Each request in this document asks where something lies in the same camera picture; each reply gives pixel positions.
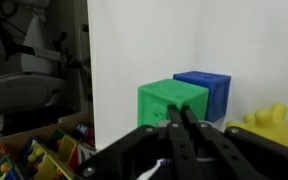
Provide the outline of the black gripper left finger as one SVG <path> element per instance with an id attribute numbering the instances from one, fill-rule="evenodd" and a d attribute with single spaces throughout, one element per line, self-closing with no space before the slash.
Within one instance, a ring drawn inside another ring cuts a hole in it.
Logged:
<path id="1" fill-rule="evenodd" d="M 200 172 L 195 152 L 179 110 L 175 105 L 167 106 L 171 122 L 167 125 L 167 133 L 171 144 L 172 158 L 177 180 L 198 180 Z"/>

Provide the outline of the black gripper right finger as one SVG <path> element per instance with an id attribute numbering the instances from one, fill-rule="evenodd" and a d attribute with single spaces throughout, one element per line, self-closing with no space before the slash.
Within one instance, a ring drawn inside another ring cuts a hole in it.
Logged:
<path id="1" fill-rule="evenodd" d="M 181 116 L 206 180 L 266 180 L 230 140 L 210 124 L 199 122 L 188 105 Z"/>

